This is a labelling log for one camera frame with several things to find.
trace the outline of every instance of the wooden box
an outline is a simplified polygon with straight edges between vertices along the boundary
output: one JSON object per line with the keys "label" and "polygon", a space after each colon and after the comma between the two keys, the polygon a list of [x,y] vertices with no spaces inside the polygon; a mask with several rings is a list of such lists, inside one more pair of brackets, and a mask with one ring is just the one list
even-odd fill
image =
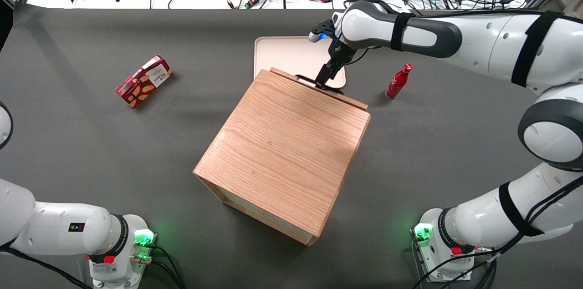
{"label": "wooden box", "polygon": [[262,70],[193,173],[229,206],[310,246],[366,131],[367,108]]}

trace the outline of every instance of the red button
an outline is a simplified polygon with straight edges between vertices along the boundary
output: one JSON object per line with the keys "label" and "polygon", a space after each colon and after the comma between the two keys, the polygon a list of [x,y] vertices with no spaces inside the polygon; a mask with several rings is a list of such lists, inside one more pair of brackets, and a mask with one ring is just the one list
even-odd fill
{"label": "red button", "polygon": [[114,260],[115,260],[115,256],[105,256],[103,258],[103,262],[105,264],[112,264]]}

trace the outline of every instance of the red bottle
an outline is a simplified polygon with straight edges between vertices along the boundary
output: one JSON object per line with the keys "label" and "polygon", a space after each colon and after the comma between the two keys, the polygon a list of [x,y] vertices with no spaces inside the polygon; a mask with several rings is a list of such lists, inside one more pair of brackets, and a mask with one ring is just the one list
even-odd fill
{"label": "red bottle", "polygon": [[409,79],[409,73],[413,70],[413,65],[405,64],[403,69],[398,71],[393,79],[391,80],[391,84],[387,90],[385,90],[385,96],[388,98],[394,99],[398,94],[399,91],[407,84],[407,80]]}

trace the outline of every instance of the black strap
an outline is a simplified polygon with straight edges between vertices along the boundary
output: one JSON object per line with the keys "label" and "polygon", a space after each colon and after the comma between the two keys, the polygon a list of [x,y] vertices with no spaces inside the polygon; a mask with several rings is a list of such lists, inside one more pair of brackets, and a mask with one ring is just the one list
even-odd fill
{"label": "black strap", "polygon": [[527,86],[528,73],[531,71],[531,66],[537,51],[541,48],[541,44],[545,39],[548,29],[551,27],[555,19],[561,17],[563,13],[556,11],[545,11],[526,31],[527,40],[522,45],[514,70],[512,71],[512,83],[519,86]]}
{"label": "black strap", "polygon": [[8,248],[10,248],[10,246],[16,241],[16,239],[18,239],[18,237],[10,240],[9,242],[5,243],[4,245],[0,245],[0,252],[4,252],[4,250],[7,250]]}
{"label": "black strap", "polygon": [[391,49],[403,51],[403,32],[404,28],[407,26],[407,22],[411,17],[415,15],[410,13],[400,13],[395,19],[395,25],[393,27],[393,36],[391,38]]}
{"label": "black strap", "polygon": [[518,229],[520,233],[526,235],[527,237],[534,237],[540,234],[544,234],[543,231],[532,227],[530,224],[528,224],[527,221],[525,221],[522,218],[522,215],[516,208],[516,205],[512,201],[512,198],[510,198],[510,192],[508,192],[508,185],[510,185],[510,183],[505,183],[501,185],[498,190],[498,194],[500,195],[500,204],[502,206],[502,210],[504,210],[504,213],[506,213],[508,220],[512,222],[514,227],[516,227],[516,229]]}

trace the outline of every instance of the gray tabletop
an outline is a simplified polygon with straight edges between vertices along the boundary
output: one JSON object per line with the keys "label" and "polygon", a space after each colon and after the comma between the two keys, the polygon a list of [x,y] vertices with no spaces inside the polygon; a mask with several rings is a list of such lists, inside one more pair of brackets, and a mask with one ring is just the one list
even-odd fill
{"label": "gray tabletop", "polygon": [[[0,99],[15,119],[0,176],[39,201],[142,216],[192,289],[408,289],[417,276],[409,227],[425,210],[477,197],[537,165],[516,135],[536,99],[526,89],[389,49],[348,66],[344,92],[370,104],[372,119],[310,248],[222,204],[191,173],[252,81],[254,40],[306,35],[330,15],[20,5],[0,53]],[[155,53],[175,75],[133,110],[113,90]],[[381,92],[404,63],[414,72],[387,103]],[[576,225],[512,248],[494,288],[580,288],[579,235]],[[78,274],[77,258],[42,260]],[[0,287],[74,288],[11,256],[0,256]],[[143,289],[172,287],[147,270]]]}

